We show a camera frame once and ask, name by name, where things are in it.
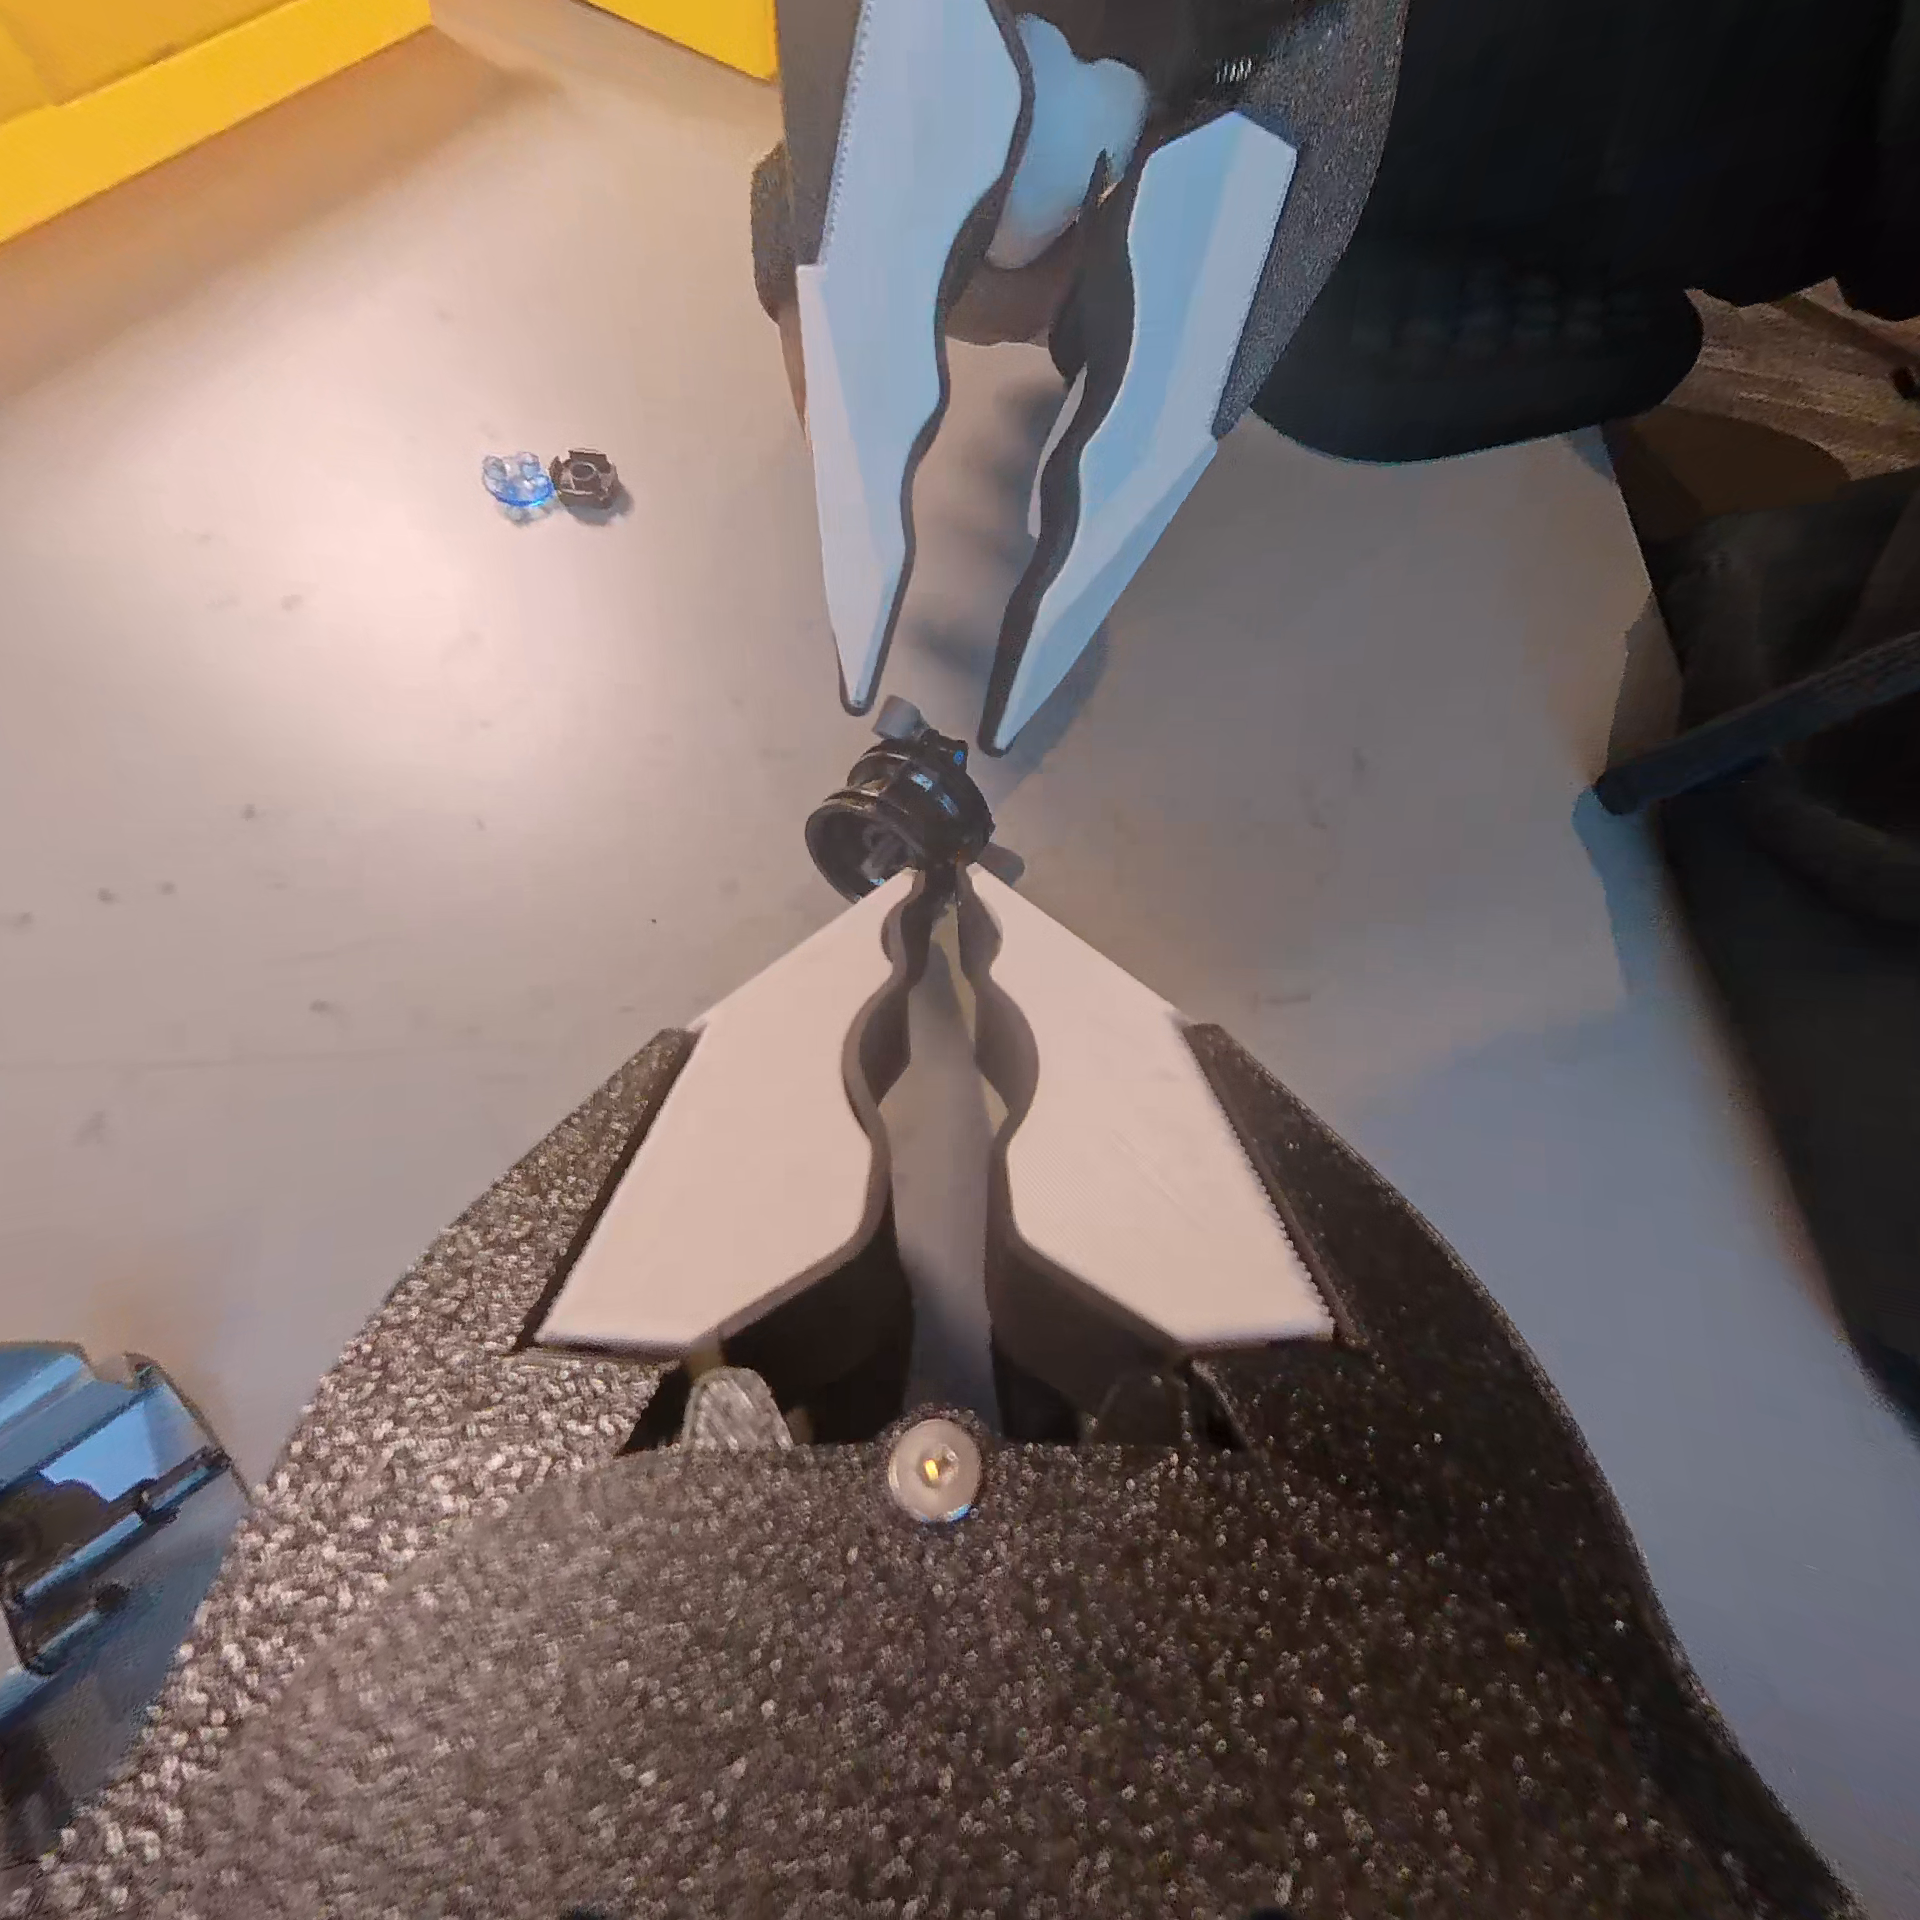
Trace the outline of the grey desk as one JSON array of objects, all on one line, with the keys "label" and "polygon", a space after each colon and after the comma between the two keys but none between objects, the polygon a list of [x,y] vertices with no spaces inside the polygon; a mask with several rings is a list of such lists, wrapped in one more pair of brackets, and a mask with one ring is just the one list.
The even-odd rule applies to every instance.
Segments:
[{"label": "grey desk", "polygon": [[[446,4],[4,248],[4,1338],[157,1359],[254,1480],[444,1225],[836,909],[777,123],[591,8]],[[505,520],[481,460],[569,448],[629,507]],[[1914,1443],[1586,793],[1668,683],[1597,435],[1248,423],[978,779],[1500,1298],[1752,1763],[1914,1915]]]}]

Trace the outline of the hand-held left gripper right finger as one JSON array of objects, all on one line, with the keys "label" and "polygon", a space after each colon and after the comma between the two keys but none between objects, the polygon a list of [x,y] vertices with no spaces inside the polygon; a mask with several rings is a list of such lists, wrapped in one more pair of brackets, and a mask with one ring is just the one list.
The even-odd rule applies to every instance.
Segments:
[{"label": "hand-held left gripper right finger", "polygon": [[991,873],[965,883],[959,955],[1015,1256],[1165,1349],[1329,1339],[1182,1011]]}]

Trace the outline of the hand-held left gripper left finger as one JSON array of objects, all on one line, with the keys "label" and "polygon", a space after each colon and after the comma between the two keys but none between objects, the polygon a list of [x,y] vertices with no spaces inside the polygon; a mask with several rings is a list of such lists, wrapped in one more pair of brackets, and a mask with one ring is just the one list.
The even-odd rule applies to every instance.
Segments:
[{"label": "hand-held left gripper left finger", "polygon": [[534,1344],[695,1354],[861,1256],[892,1199],[879,1114],[910,1060],[905,872],[719,1000],[534,1317]]}]

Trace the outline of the person in black hoodie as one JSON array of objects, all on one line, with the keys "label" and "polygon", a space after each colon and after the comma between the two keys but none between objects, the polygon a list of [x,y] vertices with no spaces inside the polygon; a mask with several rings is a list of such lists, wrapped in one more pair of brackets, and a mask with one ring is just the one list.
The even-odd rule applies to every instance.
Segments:
[{"label": "person in black hoodie", "polygon": [[1654,545],[1677,712],[1649,809],[1845,1335],[1917,1421],[1917,474]]}]

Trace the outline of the black toy wheel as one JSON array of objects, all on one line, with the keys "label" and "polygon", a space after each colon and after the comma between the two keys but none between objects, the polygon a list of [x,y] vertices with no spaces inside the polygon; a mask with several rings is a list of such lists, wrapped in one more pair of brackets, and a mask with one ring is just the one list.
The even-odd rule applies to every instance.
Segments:
[{"label": "black toy wheel", "polygon": [[993,836],[972,778],[969,748],[951,737],[887,737],[805,824],[807,855],[846,900],[898,875],[952,875]]}]

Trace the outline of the yellow storage bin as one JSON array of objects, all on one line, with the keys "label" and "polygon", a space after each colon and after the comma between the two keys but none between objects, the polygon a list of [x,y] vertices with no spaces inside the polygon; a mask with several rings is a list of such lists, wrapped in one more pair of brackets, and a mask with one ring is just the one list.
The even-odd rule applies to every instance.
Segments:
[{"label": "yellow storage bin", "polygon": [[750,81],[777,77],[774,3],[586,3],[586,8]]},{"label": "yellow storage bin", "polygon": [[1,240],[429,23],[428,3],[4,3]]}]

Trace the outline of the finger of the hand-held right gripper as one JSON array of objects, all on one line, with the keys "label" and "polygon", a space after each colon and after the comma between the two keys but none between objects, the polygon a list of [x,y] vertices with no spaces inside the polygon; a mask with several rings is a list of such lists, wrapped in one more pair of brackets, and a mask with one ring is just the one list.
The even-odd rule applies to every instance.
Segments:
[{"label": "finger of the hand-held right gripper", "polygon": [[1082,363],[1030,491],[983,753],[1012,751],[1212,467],[1293,164],[1278,132],[1222,113],[1136,160],[1092,210],[1071,303]]},{"label": "finger of the hand-held right gripper", "polygon": [[1036,88],[993,3],[790,8],[790,209],[822,591],[840,705],[878,699],[945,413],[945,320],[981,265]]}]

